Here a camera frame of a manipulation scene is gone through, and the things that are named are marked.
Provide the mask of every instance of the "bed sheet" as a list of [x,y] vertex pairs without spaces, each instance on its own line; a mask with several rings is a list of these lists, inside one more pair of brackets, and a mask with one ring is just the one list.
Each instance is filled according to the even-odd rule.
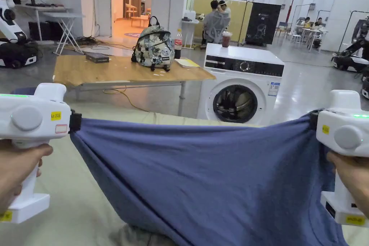
[[[68,102],[85,118],[160,125],[232,125],[100,103]],[[0,224],[0,245],[16,246],[174,246],[168,238],[126,225],[93,179],[69,137],[50,143],[35,191],[51,195],[50,208],[20,225]],[[366,245],[369,231],[344,227],[351,246]]]

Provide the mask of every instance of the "yellow sticker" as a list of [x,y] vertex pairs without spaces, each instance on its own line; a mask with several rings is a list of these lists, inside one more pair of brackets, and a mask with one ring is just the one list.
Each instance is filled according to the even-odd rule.
[[61,111],[53,111],[51,113],[51,121],[62,120],[62,112]]
[[323,125],[322,132],[326,135],[329,135],[329,126]]
[[365,217],[359,215],[349,215],[348,217],[346,217],[346,223],[350,225],[364,226]]
[[11,211],[6,211],[3,214],[0,214],[0,222],[11,222],[13,217],[13,213]]

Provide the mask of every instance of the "plastic bottle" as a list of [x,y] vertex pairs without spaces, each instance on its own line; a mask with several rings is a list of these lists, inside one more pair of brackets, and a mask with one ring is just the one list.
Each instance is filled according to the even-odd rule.
[[174,59],[181,59],[182,49],[182,29],[178,29],[178,34],[174,40]]

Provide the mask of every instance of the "yellow notebook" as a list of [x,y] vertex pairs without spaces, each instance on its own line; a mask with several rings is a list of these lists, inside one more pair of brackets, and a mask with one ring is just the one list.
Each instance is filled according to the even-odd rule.
[[189,59],[175,59],[182,67],[200,67],[197,63]]

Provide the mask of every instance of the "plastic cup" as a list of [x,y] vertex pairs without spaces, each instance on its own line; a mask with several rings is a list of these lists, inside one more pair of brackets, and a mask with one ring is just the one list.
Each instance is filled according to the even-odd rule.
[[222,46],[229,47],[231,41],[232,33],[230,32],[223,32],[223,39],[222,39]]

